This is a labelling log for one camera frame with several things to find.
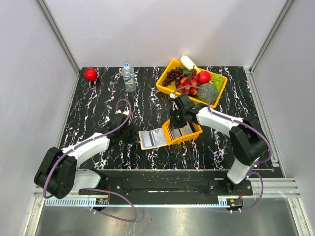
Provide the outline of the small yellow card bin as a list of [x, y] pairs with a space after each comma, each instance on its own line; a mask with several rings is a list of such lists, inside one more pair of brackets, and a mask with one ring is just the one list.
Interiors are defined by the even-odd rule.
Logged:
[[203, 132], [200, 125], [187, 122], [183, 128], [171, 129], [170, 120], [167, 120], [162, 125], [162, 130], [165, 134], [167, 145], [179, 145], [185, 141], [196, 140]]

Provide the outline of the credit card stack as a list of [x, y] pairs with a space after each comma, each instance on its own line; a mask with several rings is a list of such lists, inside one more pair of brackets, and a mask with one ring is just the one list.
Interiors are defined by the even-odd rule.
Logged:
[[170, 129], [170, 135], [172, 137], [172, 139], [176, 139], [185, 135], [189, 135], [195, 132], [194, 127], [190, 124], [187, 123], [186, 126], [184, 126], [183, 128], [174, 128], [174, 129]]

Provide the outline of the beige leather card holder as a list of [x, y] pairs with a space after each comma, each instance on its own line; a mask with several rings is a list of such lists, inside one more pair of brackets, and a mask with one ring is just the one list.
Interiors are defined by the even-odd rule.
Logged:
[[138, 134], [142, 150], [155, 149], [168, 145], [162, 128], [157, 128], [151, 131], [139, 131]]

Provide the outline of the white credit card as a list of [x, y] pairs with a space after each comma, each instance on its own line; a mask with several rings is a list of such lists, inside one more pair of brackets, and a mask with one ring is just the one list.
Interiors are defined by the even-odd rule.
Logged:
[[150, 149], [155, 146], [151, 131], [140, 131], [139, 135], [143, 149]]

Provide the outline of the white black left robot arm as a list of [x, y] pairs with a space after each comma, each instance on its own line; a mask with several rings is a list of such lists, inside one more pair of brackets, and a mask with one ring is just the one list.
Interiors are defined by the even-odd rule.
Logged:
[[130, 119], [130, 111], [117, 111], [101, 131], [87, 139], [62, 149], [48, 149], [34, 177], [34, 183], [43, 189], [43, 197], [62, 199], [69, 192], [81, 189], [95, 194], [105, 192], [105, 174], [96, 169], [78, 170], [78, 167], [119, 142], [131, 141], [135, 131]]

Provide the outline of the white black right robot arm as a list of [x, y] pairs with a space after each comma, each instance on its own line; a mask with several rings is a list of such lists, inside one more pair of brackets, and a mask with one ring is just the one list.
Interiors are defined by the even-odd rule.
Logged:
[[179, 129], [192, 122], [213, 128], [230, 138], [235, 160], [224, 182], [227, 193], [234, 195], [241, 190], [241, 182], [249, 176], [252, 166], [259, 163], [259, 158], [265, 152], [269, 152], [267, 159], [271, 158], [271, 145], [255, 118], [236, 118], [202, 103], [195, 105], [185, 93], [179, 96], [172, 93], [170, 97], [173, 101], [173, 108], [170, 109], [171, 129]]

